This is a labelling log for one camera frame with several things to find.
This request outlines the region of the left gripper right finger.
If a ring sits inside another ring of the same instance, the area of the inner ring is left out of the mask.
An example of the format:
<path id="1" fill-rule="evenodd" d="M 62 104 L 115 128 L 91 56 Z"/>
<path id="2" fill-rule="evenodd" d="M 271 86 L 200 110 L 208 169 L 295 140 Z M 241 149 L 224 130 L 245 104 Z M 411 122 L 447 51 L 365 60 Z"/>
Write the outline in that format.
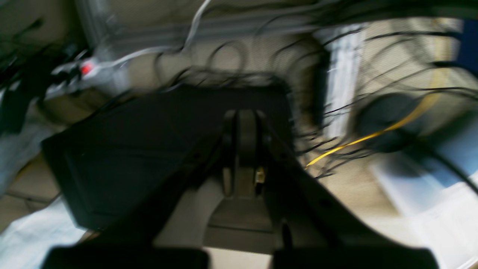
<path id="1" fill-rule="evenodd" d="M 263 199 L 275 232 L 272 269 L 437 269 L 430 250 L 408 247 L 360 221 L 300 165 L 264 113 L 258 126 Z"/>

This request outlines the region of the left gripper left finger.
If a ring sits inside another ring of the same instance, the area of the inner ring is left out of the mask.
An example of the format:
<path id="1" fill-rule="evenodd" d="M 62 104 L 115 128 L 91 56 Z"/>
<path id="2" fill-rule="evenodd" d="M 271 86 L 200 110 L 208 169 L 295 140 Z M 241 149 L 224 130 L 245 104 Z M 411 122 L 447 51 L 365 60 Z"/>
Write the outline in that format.
<path id="1" fill-rule="evenodd" d="M 224 199 L 215 177 L 236 142 L 238 113 L 227 112 L 218 135 L 207 136 L 178 170 L 127 216 L 94 239 L 52 249 L 44 269 L 208 269 L 202 249 L 210 216 Z"/>

